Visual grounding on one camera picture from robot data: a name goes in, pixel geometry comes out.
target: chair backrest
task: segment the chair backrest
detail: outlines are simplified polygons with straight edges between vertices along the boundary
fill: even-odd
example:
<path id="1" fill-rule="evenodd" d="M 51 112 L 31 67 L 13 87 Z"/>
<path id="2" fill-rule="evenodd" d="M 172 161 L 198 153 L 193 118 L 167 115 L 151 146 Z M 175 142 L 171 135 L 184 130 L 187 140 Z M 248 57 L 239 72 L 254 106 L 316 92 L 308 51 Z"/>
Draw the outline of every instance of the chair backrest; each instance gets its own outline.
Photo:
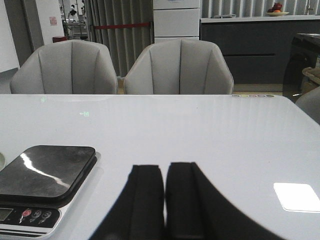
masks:
<path id="1" fill-rule="evenodd" d="M 108 48 L 68 40 L 38 48 L 13 76 L 13 94 L 116 94 L 117 75 Z"/>
<path id="2" fill-rule="evenodd" d="M 124 79 L 126 94 L 231 94 L 233 86 L 219 47 L 185 38 L 146 47 Z"/>
<path id="3" fill-rule="evenodd" d="M 295 104 L 320 125 L 320 86 L 302 95 Z"/>

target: white cabinet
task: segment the white cabinet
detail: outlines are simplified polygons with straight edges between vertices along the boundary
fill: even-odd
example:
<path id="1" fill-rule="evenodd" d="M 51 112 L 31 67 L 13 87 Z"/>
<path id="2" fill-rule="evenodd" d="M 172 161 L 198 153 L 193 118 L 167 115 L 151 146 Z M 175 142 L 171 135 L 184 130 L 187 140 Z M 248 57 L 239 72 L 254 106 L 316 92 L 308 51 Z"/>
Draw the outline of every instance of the white cabinet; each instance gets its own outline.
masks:
<path id="1" fill-rule="evenodd" d="M 154 42 L 199 39 L 200 0 L 153 0 Z"/>

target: red rope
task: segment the red rope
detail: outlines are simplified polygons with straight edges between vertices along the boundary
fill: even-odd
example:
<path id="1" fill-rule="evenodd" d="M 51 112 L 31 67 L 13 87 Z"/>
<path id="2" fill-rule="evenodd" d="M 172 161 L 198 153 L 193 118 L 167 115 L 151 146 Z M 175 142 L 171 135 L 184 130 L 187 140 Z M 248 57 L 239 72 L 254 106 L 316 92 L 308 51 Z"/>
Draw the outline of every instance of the red rope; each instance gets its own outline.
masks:
<path id="1" fill-rule="evenodd" d="M 150 22 L 136 23 L 136 24 L 122 24 L 122 25 L 104 25 L 93 26 L 94 29 L 127 29 L 127 28 L 141 28 L 150 26 Z"/>

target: red button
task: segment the red button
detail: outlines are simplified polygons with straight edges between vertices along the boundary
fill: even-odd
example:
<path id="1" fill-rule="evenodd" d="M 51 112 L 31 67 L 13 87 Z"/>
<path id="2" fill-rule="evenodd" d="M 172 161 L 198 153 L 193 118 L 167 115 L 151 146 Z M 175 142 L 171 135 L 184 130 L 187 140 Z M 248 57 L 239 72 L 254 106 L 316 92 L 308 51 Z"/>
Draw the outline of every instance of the red button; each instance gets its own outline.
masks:
<path id="1" fill-rule="evenodd" d="M 27 210 L 24 210 L 24 212 L 22 213 L 22 216 L 23 216 L 23 217 L 27 217 L 27 216 L 29 216 L 31 213 L 32 213 L 31 209 L 27 209 Z"/>

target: white wall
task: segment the white wall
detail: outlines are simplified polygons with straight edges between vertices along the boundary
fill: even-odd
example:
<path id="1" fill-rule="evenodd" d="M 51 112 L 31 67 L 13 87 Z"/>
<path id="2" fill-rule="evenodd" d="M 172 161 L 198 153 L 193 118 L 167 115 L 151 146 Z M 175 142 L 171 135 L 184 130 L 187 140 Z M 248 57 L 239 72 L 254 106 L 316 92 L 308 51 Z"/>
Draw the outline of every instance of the white wall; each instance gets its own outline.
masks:
<path id="1" fill-rule="evenodd" d="M 0 73 L 18 68 L 19 61 L 12 38 L 5 0 L 0 0 Z"/>
<path id="2" fill-rule="evenodd" d="M 44 44 L 52 44 L 52 38 L 64 36 L 58 0 L 36 0 Z M 57 25 L 51 26 L 49 17 L 56 17 Z"/>

